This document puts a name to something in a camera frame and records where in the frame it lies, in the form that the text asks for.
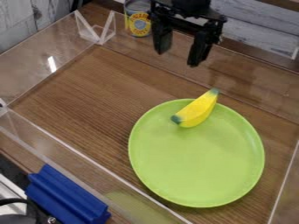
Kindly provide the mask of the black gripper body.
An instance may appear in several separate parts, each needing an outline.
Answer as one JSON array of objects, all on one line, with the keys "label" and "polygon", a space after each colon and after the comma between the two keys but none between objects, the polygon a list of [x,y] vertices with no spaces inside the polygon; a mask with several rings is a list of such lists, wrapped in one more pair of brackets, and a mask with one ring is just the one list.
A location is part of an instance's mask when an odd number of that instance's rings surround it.
[{"label": "black gripper body", "polygon": [[218,36],[226,17],[210,8],[210,0],[150,0],[149,18],[154,32],[196,33]]}]

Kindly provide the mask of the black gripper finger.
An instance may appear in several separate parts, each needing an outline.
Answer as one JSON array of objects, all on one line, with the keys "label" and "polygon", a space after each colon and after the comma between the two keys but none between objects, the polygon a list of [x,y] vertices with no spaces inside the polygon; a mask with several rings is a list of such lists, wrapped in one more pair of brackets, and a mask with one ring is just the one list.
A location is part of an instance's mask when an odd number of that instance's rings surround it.
[{"label": "black gripper finger", "polygon": [[212,47],[210,35],[205,31],[198,31],[193,36],[186,65],[196,67],[208,57]]},{"label": "black gripper finger", "polygon": [[158,54],[165,53],[172,46],[173,29],[169,23],[157,16],[152,17],[153,49]]}]

